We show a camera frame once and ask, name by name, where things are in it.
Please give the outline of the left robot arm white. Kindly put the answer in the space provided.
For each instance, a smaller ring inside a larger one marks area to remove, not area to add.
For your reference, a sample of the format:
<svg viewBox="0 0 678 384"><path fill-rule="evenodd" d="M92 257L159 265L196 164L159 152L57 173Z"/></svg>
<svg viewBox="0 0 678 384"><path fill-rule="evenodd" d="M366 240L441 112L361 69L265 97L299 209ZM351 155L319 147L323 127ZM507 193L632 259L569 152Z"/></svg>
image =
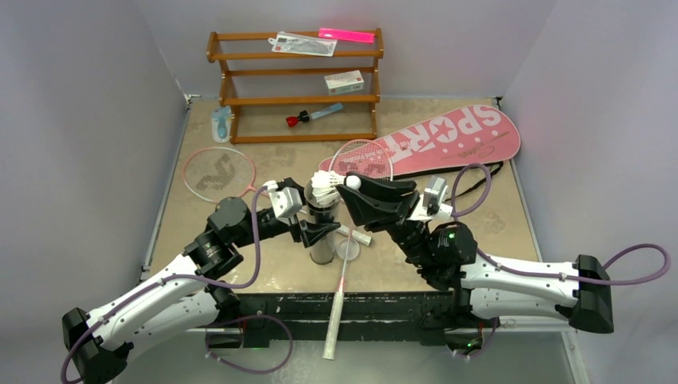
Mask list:
<svg viewBox="0 0 678 384"><path fill-rule="evenodd" d="M108 383L127 366L132 354L197 326L227 327L240 320L235 290L252 286L261 270L261 242L282 234L310 248L340 228L334 219L309 222L297 213L308 205L293 179L269 181L246 203L223 198L205 229L164 269L110 303L92 310L74 308L62 317L68 350L61 381ZM259 210L268 194L272 206Z"/></svg>

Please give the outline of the black shuttlecock tube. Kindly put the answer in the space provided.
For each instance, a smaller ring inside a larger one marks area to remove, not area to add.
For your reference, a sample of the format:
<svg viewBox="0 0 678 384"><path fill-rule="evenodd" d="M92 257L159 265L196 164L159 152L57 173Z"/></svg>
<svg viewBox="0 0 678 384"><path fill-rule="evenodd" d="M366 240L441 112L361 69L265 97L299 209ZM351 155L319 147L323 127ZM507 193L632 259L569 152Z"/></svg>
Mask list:
<svg viewBox="0 0 678 384"><path fill-rule="evenodd" d="M311 223L335 222L337 219L338 203L336 200L331 204L318 203L313 196L312 182L308 181L305 185L304 196L306 199L307 221ZM335 233L330 231L325 234L318 242L310 247L309 255L313 262L318 265L326 265L334 259Z"/></svg>

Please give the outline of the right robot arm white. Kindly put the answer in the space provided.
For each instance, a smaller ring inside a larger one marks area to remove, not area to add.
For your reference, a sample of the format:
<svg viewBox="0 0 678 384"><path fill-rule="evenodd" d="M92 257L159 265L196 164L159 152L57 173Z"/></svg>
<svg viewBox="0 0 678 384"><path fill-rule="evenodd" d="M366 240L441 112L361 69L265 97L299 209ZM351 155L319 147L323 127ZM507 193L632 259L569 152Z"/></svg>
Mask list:
<svg viewBox="0 0 678 384"><path fill-rule="evenodd" d="M597 258L555 263L487 255L469 227L453 219L448 189L437 176L419 193L414 181L358 174L336 187L355 226L386 232L429 286L461 295L449 303L456 324L541 316L589 333L614 331L610 277Z"/></svg>

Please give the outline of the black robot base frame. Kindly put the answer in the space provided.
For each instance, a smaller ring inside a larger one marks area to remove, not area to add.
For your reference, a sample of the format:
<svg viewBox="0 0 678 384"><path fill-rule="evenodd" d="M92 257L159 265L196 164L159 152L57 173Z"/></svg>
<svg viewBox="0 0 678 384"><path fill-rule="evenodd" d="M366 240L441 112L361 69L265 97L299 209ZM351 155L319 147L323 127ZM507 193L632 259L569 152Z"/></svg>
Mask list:
<svg viewBox="0 0 678 384"><path fill-rule="evenodd" d="M443 346L457 329L491 330L492 319L471 314L470 294L455 292L347 293L338 338L356 342L419 342ZM188 329L227 327L244 335L245 346L273 340L323 341L331 293L240 294L210 287L182 298L124 338L140 353Z"/></svg>

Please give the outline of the white shuttlecock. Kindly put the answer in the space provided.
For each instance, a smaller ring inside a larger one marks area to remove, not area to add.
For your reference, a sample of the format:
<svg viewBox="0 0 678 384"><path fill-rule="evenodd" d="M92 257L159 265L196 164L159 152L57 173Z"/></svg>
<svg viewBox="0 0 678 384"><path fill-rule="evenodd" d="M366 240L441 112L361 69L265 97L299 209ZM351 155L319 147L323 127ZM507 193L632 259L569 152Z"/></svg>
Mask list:
<svg viewBox="0 0 678 384"><path fill-rule="evenodd" d="M317 207L330 207L338 203L341 199L337 191L338 186L347 186L353 190L361 187L361 180L358 176L342 176L331 170L316 171L310 181L314 205Z"/></svg>

